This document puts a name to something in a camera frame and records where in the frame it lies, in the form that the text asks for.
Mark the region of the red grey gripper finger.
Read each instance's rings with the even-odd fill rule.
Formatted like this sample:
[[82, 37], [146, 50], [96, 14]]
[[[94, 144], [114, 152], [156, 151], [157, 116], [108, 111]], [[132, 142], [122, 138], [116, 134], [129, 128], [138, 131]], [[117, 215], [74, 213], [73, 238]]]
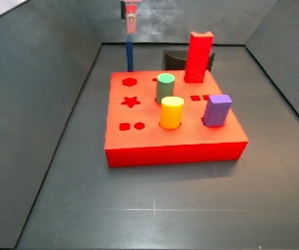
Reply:
[[126, 24], [126, 32], [133, 34], [137, 27], [137, 10], [138, 3], [142, 0], [120, 0], [121, 3], [121, 19]]

